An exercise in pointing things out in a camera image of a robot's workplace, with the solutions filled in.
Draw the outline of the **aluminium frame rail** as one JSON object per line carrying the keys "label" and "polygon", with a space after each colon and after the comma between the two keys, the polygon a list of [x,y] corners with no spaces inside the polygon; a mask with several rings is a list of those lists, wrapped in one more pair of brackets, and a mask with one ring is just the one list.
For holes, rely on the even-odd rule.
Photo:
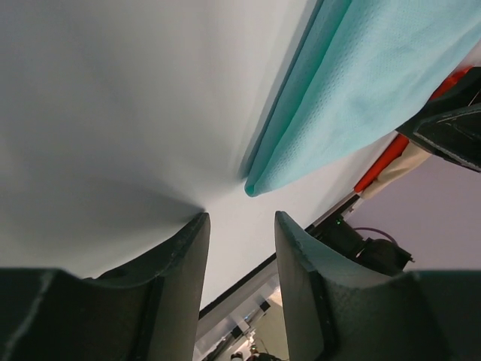
{"label": "aluminium frame rail", "polygon": [[289,359],[277,271],[257,275],[198,322],[194,360],[249,359],[256,351]]}

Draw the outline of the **folded beige t shirt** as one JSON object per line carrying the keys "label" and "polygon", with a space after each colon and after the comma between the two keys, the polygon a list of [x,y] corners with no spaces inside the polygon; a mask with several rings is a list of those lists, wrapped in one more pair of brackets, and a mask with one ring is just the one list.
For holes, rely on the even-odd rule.
{"label": "folded beige t shirt", "polygon": [[403,153],[392,160],[361,193],[362,199],[372,199],[389,184],[400,179],[425,162],[431,154],[413,143],[409,143]]}

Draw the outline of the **folded orange t shirt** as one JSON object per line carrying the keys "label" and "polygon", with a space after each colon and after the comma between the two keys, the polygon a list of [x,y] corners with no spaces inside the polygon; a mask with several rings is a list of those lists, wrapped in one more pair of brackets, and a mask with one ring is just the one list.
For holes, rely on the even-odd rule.
{"label": "folded orange t shirt", "polygon": [[[433,92],[429,101],[439,98],[448,90],[452,89],[471,69],[472,65],[465,66],[460,70],[454,71],[448,76],[441,85]],[[387,168],[395,159],[397,159],[410,143],[409,139],[404,135],[397,134],[391,144],[383,151],[377,161],[368,169],[365,175],[354,186],[355,193],[362,193],[369,187],[380,173]]]}

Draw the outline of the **teal green t shirt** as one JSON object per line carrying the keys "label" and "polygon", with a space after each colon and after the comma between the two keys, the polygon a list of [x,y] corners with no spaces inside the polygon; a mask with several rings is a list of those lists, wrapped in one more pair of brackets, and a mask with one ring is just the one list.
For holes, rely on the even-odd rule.
{"label": "teal green t shirt", "polygon": [[256,197],[414,116],[480,40],[478,1],[324,1],[247,176]]}

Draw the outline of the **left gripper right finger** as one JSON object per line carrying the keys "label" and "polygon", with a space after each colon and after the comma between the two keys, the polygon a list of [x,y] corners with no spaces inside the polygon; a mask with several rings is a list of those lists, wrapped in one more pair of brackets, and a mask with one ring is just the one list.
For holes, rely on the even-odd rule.
{"label": "left gripper right finger", "polygon": [[310,313],[280,283],[292,360],[478,360],[480,273],[389,277],[326,246],[314,265],[328,309]]}

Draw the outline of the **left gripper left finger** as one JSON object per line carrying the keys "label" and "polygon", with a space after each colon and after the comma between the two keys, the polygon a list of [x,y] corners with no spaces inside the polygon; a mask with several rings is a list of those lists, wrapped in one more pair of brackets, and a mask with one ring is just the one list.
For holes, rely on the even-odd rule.
{"label": "left gripper left finger", "polygon": [[3,360],[190,360],[210,240],[201,213],[98,278],[1,270]]}

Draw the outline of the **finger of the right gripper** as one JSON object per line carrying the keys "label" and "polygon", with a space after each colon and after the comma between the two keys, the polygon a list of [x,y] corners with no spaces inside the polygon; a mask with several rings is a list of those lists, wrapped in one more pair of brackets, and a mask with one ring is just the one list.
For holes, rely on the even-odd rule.
{"label": "finger of the right gripper", "polygon": [[480,68],[450,75],[397,132],[428,153],[480,170]]}

